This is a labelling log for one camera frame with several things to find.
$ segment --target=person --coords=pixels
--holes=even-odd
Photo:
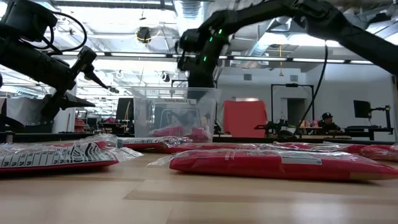
[[[329,112],[322,115],[319,127],[323,133],[341,133],[341,128],[333,122],[333,116]]]

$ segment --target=ceiling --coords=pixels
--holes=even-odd
[[[175,54],[174,45],[183,31],[198,27],[204,19],[220,9],[242,9],[261,0],[214,0],[214,1],[189,1],[189,0],[85,0],[85,1],[35,1],[53,10],[69,14],[78,19],[88,33],[87,46],[96,52],[135,52],[135,53],[160,53]],[[372,19],[374,15],[383,10],[391,10],[391,1],[382,0],[329,0],[345,12],[347,18],[357,26]],[[7,3],[0,3],[0,16],[4,14]],[[384,29],[396,25],[396,21],[380,22],[368,28],[369,32],[382,33]],[[148,27],[151,40],[143,44],[137,37],[140,27]],[[309,39],[295,22],[289,19],[276,19],[243,27],[231,40],[231,45],[226,47],[225,55],[265,56],[270,57],[298,57],[298,58],[323,58],[324,47],[311,46],[319,43],[317,39]],[[69,49],[77,46],[83,40],[83,32],[76,22],[58,17],[55,29],[55,46],[60,49]],[[338,43],[330,42],[331,59],[360,60],[356,54],[346,50]],[[64,59],[72,65],[75,56]],[[120,96],[132,95],[133,86],[170,86],[164,82],[164,75],[170,79],[185,80],[186,75],[178,71],[174,60],[120,60],[117,57],[99,57],[94,62],[96,74],[106,85],[115,86],[115,91],[97,87],[92,81],[78,76],[77,95],[97,103],[102,113],[112,113],[116,109],[114,101],[101,98],[114,99]],[[311,63],[285,63],[283,68],[297,68],[301,72],[313,68]],[[242,62],[224,61],[221,68],[230,69],[258,69],[280,68],[280,62]],[[11,96],[36,96],[42,97],[50,92],[50,87],[37,86],[37,82],[29,79],[6,67],[0,67],[5,86],[3,94]],[[186,83],[176,85],[185,87]]]

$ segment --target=plastic storage container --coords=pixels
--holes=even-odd
[[[137,138],[184,136],[212,142],[216,102],[213,88],[134,88],[134,132]]]

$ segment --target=red panel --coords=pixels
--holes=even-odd
[[[254,130],[266,124],[267,111],[263,101],[224,101],[224,133],[237,138],[263,138],[264,130]]]

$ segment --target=white label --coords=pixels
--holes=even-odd
[[[123,144],[152,144],[158,143],[163,138],[121,138],[123,140]]]
[[[34,152],[0,152],[0,168],[57,166],[103,161],[116,161],[116,158],[110,152],[100,149],[95,143],[54,147]]]
[[[195,105],[197,101],[195,99],[155,99],[156,103],[185,103],[189,105]]]
[[[283,164],[322,165],[322,160],[317,158],[281,156]]]

